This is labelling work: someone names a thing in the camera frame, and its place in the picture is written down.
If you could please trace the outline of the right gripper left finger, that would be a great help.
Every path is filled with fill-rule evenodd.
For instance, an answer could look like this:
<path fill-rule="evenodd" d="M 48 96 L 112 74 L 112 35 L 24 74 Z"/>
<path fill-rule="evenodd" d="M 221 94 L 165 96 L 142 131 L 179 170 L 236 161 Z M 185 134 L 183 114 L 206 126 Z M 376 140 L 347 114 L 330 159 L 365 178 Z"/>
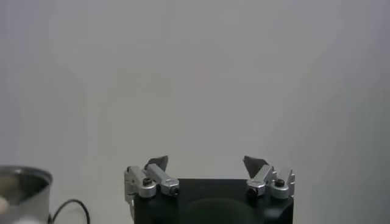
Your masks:
<path fill-rule="evenodd" d="M 177 197 L 180 193 L 180 183 L 166 173 L 168 156 L 151 158 L 147 164 L 140 166 L 129 166 L 124 171 L 124 197 L 129 204 L 130 215 L 135 219 L 136 196 L 151 199 L 157 194 L 158 187 L 163 195 Z"/>

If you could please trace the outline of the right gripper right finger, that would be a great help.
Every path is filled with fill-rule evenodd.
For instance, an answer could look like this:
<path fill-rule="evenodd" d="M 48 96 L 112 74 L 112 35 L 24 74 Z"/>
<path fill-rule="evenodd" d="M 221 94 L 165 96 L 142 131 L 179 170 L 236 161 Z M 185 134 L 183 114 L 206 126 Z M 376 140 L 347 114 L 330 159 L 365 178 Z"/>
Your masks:
<path fill-rule="evenodd" d="M 245 156 L 243 163 L 248 171 L 246 181 L 247 194 L 250 197 L 261 197 L 269 191 L 271 197 L 286 200 L 294 196 L 295 174 L 290 168 L 276 171 L 264 159 Z"/>

